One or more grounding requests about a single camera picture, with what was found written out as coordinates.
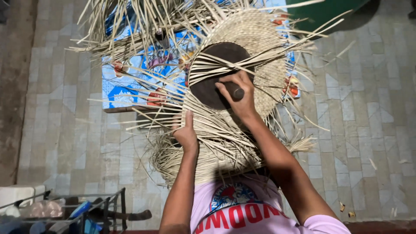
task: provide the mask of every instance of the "tiled floor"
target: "tiled floor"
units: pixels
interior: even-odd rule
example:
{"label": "tiled floor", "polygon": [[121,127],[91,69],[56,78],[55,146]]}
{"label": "tiled floor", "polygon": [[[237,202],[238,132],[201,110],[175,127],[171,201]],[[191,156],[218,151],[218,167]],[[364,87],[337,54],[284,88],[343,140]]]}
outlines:
{"label": "tiled floor", "polygon": [[[168,191],[149,170],[145,132],[113,124],[134,114],[106,114],[87,101],[101,98],[101,70],[88,54],[64,50],[83,35],[76,22],[84,4],[39,0],[18,182],[44,183],[59,194],[126,187],[127,211],[154,215],[130,227],[157,229]],[[409,9],[409,1],[383,0],[368,24],[316,41],[322,54],[332,52],[327,57],[355,41],[350,50],[326,66],[306,58],[316,84],[302,80],[310,91],[302,105],[329,131],[300,126],[318,139],[316,152],[300,154],[299,162],[345,221],[416,217],[416,27]]]}

